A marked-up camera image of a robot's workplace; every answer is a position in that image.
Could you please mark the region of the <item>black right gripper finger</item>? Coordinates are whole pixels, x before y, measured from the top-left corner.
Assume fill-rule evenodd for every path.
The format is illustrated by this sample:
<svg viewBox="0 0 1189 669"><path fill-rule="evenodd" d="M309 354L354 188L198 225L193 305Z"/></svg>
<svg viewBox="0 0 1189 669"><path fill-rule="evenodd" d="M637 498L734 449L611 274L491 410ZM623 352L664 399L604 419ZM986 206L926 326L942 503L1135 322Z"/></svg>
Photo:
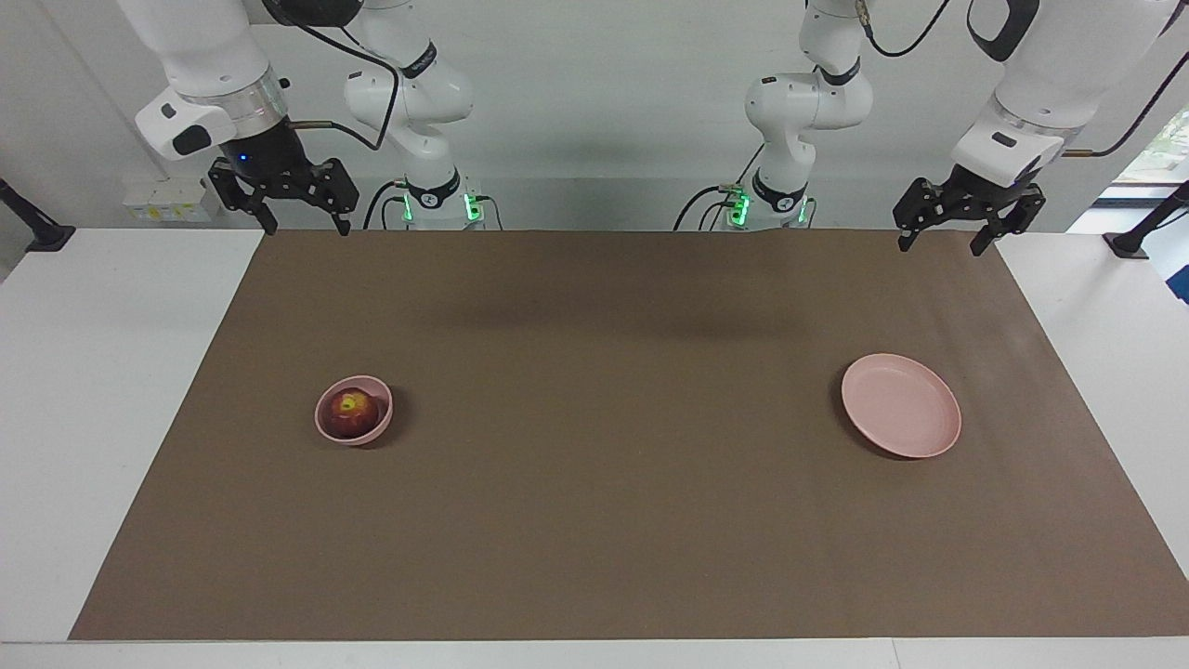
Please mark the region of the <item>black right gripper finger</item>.
<svg viewBox="0 0 1189 669"><path fill-rule="evenodd" d="M316 165L316 207L331 216L340 236L352 231L350 216L359 202L359 190L339 158Z"/></svg>
<svg viewBox="0 0 1189 669"><path fill-rule="evenodd" d="M234 173L232 164L226 158L212 160L207 176L224 208L254 217L256 225L259 225L268 236L272 236L279 231L279 220L273 216L270 207L265 203L268 188L250 181L249 190L244 190L241 179Z"/></svg>

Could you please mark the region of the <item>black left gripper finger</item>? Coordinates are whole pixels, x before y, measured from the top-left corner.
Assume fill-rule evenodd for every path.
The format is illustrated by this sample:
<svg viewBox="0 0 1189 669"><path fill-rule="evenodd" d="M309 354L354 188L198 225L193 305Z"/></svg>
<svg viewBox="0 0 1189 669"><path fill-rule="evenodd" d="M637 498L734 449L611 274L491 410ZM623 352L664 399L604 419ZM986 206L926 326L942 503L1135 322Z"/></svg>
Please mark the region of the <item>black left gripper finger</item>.
<svg viewBox="0 0 1189 669"><path fill-rule="evenodd" d="M975 209L984 220L984 226L971 239L971 255L983 255L986 250L1004 236L1027 232L1045 203L1046 198L1040 185L1023 187L1018 193L995 196L990 202L979 203Z"/></svg>
<svg viewBox="0 0 1189 669"><path fill-rule="evenodd" d="M921 232L946 223L946 208L942 203L942 191L933 182L917 178L897 200L895 225L899 231L897 247L908 253Z"/></svg>

